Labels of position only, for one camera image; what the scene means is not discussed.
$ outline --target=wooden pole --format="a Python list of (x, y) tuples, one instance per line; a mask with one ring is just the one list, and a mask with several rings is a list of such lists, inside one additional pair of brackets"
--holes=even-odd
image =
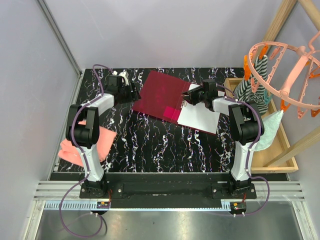
[(310, 20), (318, 31), (320, 31), (320, 11), (317, 9), (312, 0), (298, 0)]
[(301, 138), (287, 150), (276, 156), (270, 162), (268, 162), (264, 167), (275, 167), (285, 163), (290, 158), (295, 155), (301, 153), (303, 150), (309, 148), (316, 142), (320, 141), (320, 126), (318, 126), (315, 130), (308, 133), (306, 136)]
[[(281, 5), (279, 6), (275, 17), (272, 20), (272, 23), (270, 24), (268, 30), (266, 31), (266, 34), (264, 35), (264, 38), (262, 39), (262, 42), (273, 42), (277, 35), (279, 34), (282, 26), (284, 25), (285, 21), (287, 20), (289, 14), (291, 13), (292, 9), (294, 8), (297, 0), (283, 0)], [(260, 46), (258, 50), (256, 51), (255, 56), (252, 59), (252, 62), (254, 63), (259, 56), (263, 46)]]

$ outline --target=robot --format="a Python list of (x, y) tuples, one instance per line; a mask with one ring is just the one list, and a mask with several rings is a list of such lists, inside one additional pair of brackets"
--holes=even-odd
[[(141, 99), (137, 86), (128, 79), (128, 75), (126, 71), (119, 74), (114, 72), (112, 75), (109, 75), (101, 98), (84, 108), (76, 119), (74, 139), (82, 147), (90, 169), (89, 176), (82, 184), (82, 188), (94, 191), (96, 193), (95, 196), (100, 194), (101, 196), (105, 196), (108, 191), (108, 176), (104, 173), (100, 164), (96, 145), (99, 139), (99, 116), (116, 104), (130, 103)], [(256, 111), (257, 115), (244, 104), (231, 102), (225, 97), (218, 96), (218, 85), (213, 79), (204, 80), (199, 87), (183, 92), (182, 97), (191, 105), (195, 106), (203, 103), (208, 111), (229, 116), (231, 137), (235, 141), (235, 156), (227, 182), (227, 194), (231, 198), (236, 198), (248, 193), (253, 188), (250, 171), (257, 143), (253, 145), (252, 143), (258, 136), (258, 121), (261, 128), (260, 135), (264, 133), (263, 122), (256, 103), (248, 102), (247, 104)], [(74, 146), (71, 128), (76, 113), (82, 106), (83, 104), (74, 104), (69, 108), (66, 138)], [(86, 120), (85, 125), (78, 124), (78, 122), (83, 120)], [(80, 153), (85, 172), (88, 173), (84, 155), (79, 148), (77, 150)]]

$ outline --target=light green cloth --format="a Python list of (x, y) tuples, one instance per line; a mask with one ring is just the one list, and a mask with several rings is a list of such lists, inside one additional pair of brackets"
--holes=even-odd
[(284, 111), (279, 110), (262, 119), (264, 125), (264, 134), (260, 137), (260, 140), (256, 144), (254, 149), (255, 152), (265, 150), (271, 146), (277, 135), (283, 115)]

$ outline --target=pink cloth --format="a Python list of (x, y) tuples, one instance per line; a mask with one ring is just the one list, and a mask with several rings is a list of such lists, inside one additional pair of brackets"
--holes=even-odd
[[(117, 135), (116, 132), (110, 131), (102, 126), (99, 127), (100, 135), (98, 142), (96, 143), (96, 149), (98, 151), (98, 156), (100, 162), (106, 160), (106, 157), (112, 147), (112, 143), (115, 140)], [(72, 146), (71, 141), (64, 139), (61, 143), (61, 150), (58, 153), (59, 158), (62, 158), (72, 164), (76, 164), (78, 166), (83, 167), (83, 163), (81, 157), (75, 146)]]

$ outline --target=teal clip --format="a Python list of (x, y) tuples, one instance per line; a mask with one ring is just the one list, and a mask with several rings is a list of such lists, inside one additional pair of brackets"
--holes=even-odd
[(270, 96), (268, 96), (267, 89), (264, 90), (264, 104), (268, 105), (273, 97), (273, 94), (271, 93)]

